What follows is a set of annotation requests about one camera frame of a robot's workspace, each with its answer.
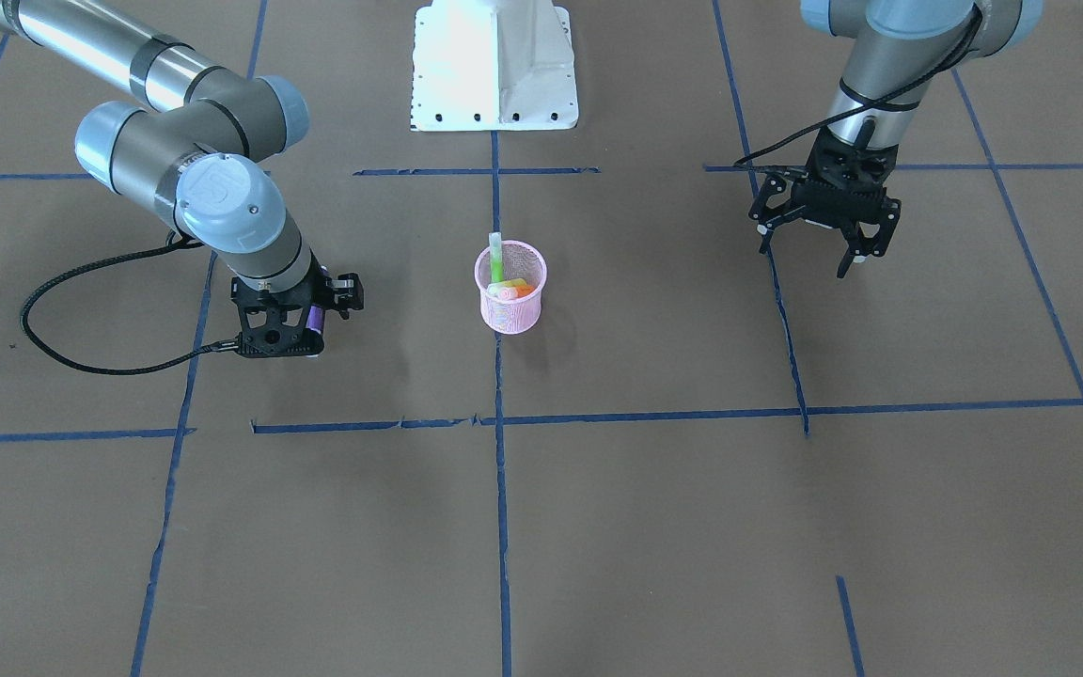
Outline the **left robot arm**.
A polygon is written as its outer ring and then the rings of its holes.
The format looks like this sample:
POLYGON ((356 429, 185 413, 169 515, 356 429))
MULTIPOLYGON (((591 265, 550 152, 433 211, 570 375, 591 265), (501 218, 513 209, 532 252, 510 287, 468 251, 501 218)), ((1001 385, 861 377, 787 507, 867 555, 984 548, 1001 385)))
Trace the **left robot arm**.
POLYGON ((837 271, 845 277, 888 252, 903 209, 886 183, 932 79, 1022 42, 1044 3, 804 1, 800 12, 809 27, 854 42, 837 95, 824 120, 788 136, 812 136, 803 166, 761 165, 765 149, 756 149, 736 167, 761 175, 749 207, 760 253, 769 253, 778 227, 795 220, 832 227, 846 243, 837 271))

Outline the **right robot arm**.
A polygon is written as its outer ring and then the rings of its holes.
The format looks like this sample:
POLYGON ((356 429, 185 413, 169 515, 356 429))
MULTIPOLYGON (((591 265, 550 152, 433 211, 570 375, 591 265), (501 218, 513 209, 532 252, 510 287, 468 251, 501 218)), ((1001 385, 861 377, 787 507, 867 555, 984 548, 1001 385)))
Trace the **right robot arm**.
POLYGON ((364 305, 357 275, 328 275, 259 165, 306 136, 306 100, 292 82, 249 80, 102 1, 0 1, 0 32, 132 94, 87 113, 74 154, 104 187, 164 220, 158 256, 207 247, 235 275, 240 334, 206 352, 314 356, 326 313, 364 305))

